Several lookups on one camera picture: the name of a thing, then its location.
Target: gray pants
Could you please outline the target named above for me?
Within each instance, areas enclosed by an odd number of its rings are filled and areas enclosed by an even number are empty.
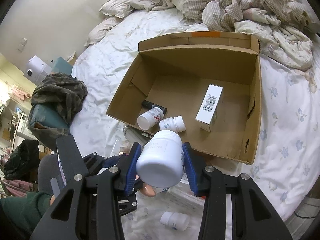
[[[40,161],[38,168],[39,192],[53,194],[50,183],[51,178],[61,178],[58,156],[56,153],[47,155]]]

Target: white pill bottle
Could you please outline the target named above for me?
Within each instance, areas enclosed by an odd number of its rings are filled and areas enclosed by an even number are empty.
[[[138,116],[137,123],[142,130],[149,130],[164,117],[163,111],[155,107]]]
[[[180,136],[170,130],[159,131],[144,146],[137,160],[137,174],[153,187],[173,187],[182,179],[183,161]]]
[[[187,229],[190,221],[190,216],[182,213],[164,212],[160,223],[167,228],[173,230],[184,231]]]
[[[160,130],[170,130],[173,132],[183,132],[186,130],[182,116],[169,117],[163,119],[159,123]]]

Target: orange tape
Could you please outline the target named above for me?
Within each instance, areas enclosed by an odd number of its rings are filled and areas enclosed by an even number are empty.
[[[220,37],[221,32],[192,32],[191,37]]]

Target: box handle hole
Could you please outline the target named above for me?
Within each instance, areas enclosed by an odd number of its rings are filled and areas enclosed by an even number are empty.
[[[248,139],[247,142],[245,143],[244,153],[247,153],[247,151],[248,151],[248,144],[249,144],[249,139]]]

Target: white air purifier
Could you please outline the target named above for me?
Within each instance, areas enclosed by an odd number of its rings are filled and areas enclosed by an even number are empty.
[[[33,84],[39,85],[40,82],[51,73],[51,71],[52,68],[49,65],[43,62],[39,57],[34,56],[27,63],[27,69],[23,76]]]

